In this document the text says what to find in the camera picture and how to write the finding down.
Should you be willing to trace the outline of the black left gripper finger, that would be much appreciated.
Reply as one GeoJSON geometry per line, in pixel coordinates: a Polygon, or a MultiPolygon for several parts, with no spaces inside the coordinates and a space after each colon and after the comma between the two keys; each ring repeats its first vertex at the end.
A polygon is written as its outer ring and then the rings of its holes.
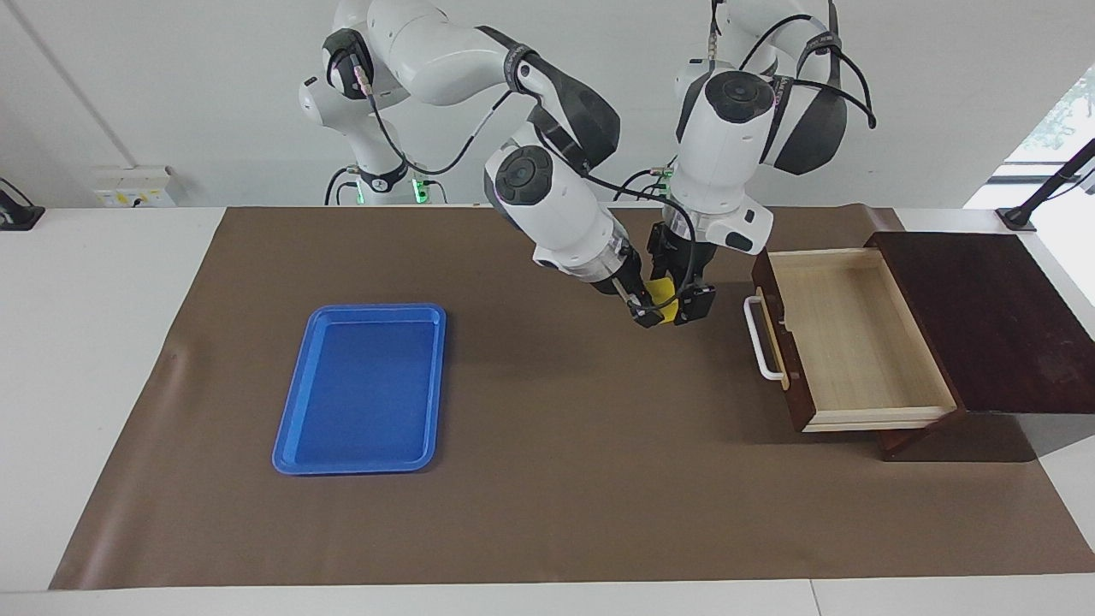
{"type": "Polygon", "coordinates": [[[678,310],[675,316],[676,326],[684,326],[695,319],[703,319],[708,315],[716,297],[714,286],[688,286],[678,295],[678,310]]]}

